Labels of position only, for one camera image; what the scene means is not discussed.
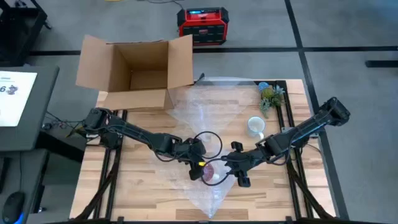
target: red portable power station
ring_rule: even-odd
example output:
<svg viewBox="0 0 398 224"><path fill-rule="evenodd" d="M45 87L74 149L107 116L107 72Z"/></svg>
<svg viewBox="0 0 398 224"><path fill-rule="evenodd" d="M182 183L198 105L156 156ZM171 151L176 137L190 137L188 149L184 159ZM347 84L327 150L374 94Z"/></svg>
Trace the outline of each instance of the red portable power station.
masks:
<svg viewBox="0 0 398 224"><path fill-rule="evenodd" d="M228 22L228 11L224 7L181 9L177 13L180 37L192 34L194 45L224 43Z"/></svg>

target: digital display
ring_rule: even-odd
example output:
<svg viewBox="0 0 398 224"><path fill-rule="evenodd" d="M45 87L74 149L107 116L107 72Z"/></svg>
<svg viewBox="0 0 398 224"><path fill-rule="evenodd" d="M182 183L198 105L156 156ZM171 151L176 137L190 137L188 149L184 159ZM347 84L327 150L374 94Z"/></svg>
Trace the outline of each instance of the digital display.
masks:
<svg viewBox="0 0 398 224"><path fill-rule="evenodd" d="M190 11L189 14L201 14L203 10L201 11Z"/></svg>

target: wooden table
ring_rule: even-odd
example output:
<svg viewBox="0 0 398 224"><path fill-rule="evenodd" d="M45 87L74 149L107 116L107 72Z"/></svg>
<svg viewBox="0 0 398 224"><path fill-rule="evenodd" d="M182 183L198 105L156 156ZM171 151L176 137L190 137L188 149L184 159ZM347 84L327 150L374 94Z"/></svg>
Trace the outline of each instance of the wooden table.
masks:
<svg viewBox="0 0 398 224"><path fill-rule="evenodd" d="M286 82L294 121L297 125L311 116L304 86L301 80L286 80ZM183 95L184 88L178 90L182 92L177 96ZM239 91L249 93L252 100L237 94ZM225 95L234 94L237 96L236 100L228 103L246 105L246 108L229 123L224 131L219 133L224 142L223 149L229 149L231 141L242 142L245 150L254 149L257 139L247 137L245 132L246 122L250 117L262 117L258 106L260 97L256 86L237 86L235 89L227 91L217 89L208 91L206 89L203 92L203 97L208 97L211 103L222 106L226 102L211 99L218 99L218 97L222 99ZM106 93L100 92L97 106L101 106L105 95ZM289 126L285 110L283 110L283 115L286 126ZM155 133L172 133L180 125L165 111L129 112L127 121ZM265 136L280 132L276 110L268 112L266 123ZM310 144L318 148L316 140L311 140ZM302 154L307 183L325 210L331 215L335 215L321 154L314 147L306 146ZM70 213L71 218L77 216L84 209L97 191L103 157L104 149L102 147L89 146L86 148ZM116 220L118 216L124 216L126 221L208 220L209 218L189 201L181 188L161 177L161 172L156 169L156 163L161 162L154 160L153 152L148 150L147 146L124 138L112 220ZM251 178L251 187L242 188L235 183L212 220L278 221L285 220L286 216L294 217L285 166L263 163L250 170L248 175ZM305 216L303 197L299 189L298 196L302 214ZM104 216L107 198L108 194L105 193L100 217Z"/></svg>

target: small pink object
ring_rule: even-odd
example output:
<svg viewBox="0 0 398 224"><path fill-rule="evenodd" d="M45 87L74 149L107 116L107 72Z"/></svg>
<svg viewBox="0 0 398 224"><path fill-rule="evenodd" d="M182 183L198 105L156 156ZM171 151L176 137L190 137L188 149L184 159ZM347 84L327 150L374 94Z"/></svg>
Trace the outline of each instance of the small pink object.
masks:
<svg viewBox="0 0 398 224"><path fill-rule="evenodd" d="M203 168L203 179L208 182L209 180L211 180L213 178L214 175L214 168L211 164L207 164L204 168Z"/></svg>

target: black cable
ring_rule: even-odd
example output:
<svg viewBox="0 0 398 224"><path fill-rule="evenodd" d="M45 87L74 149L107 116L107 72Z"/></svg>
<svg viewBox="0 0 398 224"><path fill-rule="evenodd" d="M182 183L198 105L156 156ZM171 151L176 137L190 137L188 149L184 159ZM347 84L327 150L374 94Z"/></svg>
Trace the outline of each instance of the black cable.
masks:
<svg viewBox="0 0 398 224"><path fill-rule="evenodd" d="M300 156L302 156L302 155L303 155L303 147L301 147L301 148L299 149L299 151L300 151Z"/></svg>
<svg viewBox="0 0 398 224"><path fill-rule="evenodd" d="M171 162L171 161L174 161L174 160L177 158L177 153L175 153L174 156L173 156L173 158L171 158L171 159L169 159L169 160L160 158L161 155L160 155L159 153L157 153L156 151L154 151L154 153L155 153L156 158L158 158L158 160L160 160L160 161L162 161L162 162Z"/></svg>
<svg viewBox="0 0 398 224"><path fill-rule="evenodd" d="M68 120L61 120L59 117L55 116L54 114L46 111L47 114L49 114L50 116L52 116L53 118L49 118L48 116L45 116L47 119L51 120L51 124L54 126L59 126L61 129L65 129L66 126L72 128L72 131L74 131L76 129L76 127L83 122L83 120L81 121L68 121Z"/></svg>
<svg viewBox="0 0 398 224"><path fill-rule="evenodd" d="M182 7L182 5L177 2L177 1L184 1L184 0L171 0L171 1L166 1L166 2L163 2L163 1L151 1L151 0L145 0L145 1L147 1L149 3L154 3L154 4L165 4L165 3L174 2L175 4L178 4L181 7L181 9L184 10L184 7Z"/></svg>
<svg viewBox="0 0 398 224"><path fill-rule="evenodd" d="M307 144L308 146L312 147L313 149L316 149L319 153L322 153L321 150L311 144Z"/></svg>
<svg viewBox="0 0 398 224"><path fill-rule="evenodd" d="M223 159L223 157L221 157L221 158L215 158L215 159L210 159L209 161L207 161L207 162L205 163L205 165L204 165L203 167L206 167L208 164L210 164L211 162L214 162L214 161L224 161L224 159ZM217 183L215 183L215 184L209 184L208 182L206 182L205 179L203 178L203 175L200 177L200 179L201 179L201 181L202 181L204 184L206 184L207 186L214 187L214 186L217 186L217 185L221 184L222 182L224 182L224 181L228 178L228 176L231 175L231 174L232 174L231 171L227 172L226 175L225 175L225 177L222 178L219 182L217 182Z"/></svg>
<svg viewBox="0 0 398 224"><path fill-rule="evenodd" d="M19 191L22 190L22 153L19 151Z"/></svg>
<svg viewBox="0 0 398 224"><path fill-rule="evenodd" d="M221 156L220 158L210 159L209 161L207 161L207 162L205 163L205 165L204 165L203 167L206 167L208 164L210 164L210 163L212 163L212 162L214 162L214 161L244 162L244 161L246 161L246 160L249 160L249 158L247 158L247 159L241 159L241 160L236 160L236 159L228 159L227 156ZM233 172L232 172L231 170L228 171L228 172L226 173L225 177L222 178L219 182L217 182L217 183L215 183L215 184L209 184L208 182L206 182L205 179L203 178L203 175L202 175L200 178L201 178L201 181L202 181L205 185L210 186L210 187L214 187L214 186L217 186L217 185L221 184L222 182L224 182L224 181L228 178L228 176L231 175L231 174L233 174Z"/></svg>
<svg viewBox="0 0 398 224"><path fill-rule="evenodd" d="M214 158L216 158L217 156L219 156L221 154L221 151L223 150L223 142L222 142L220 136L218 134L214 133L213 131L202 131L201 133L197 134L193 139L195 140L195 139L197 139L199 137L199 135L205 134L205 133L214 134L218 138L218 140L220 140L220 149L219 149L218 153L215 156L206 157L206 156L202 156L201 155L201 157L204 158L204 159L214 159Z"/></svg>
<svg viewBox="0 0 398 224"><path fill-rule="evenodd" d="M78 123L72 128L72 130L69 132L69 134L67 135L67 137L71 136L71 135L75 132L75 130L76 130L77 126L79 126L79 124L81 125L81 127L79 127L78 129L80 129L80 128L83 127L83 121L78 122Z"/></svg>

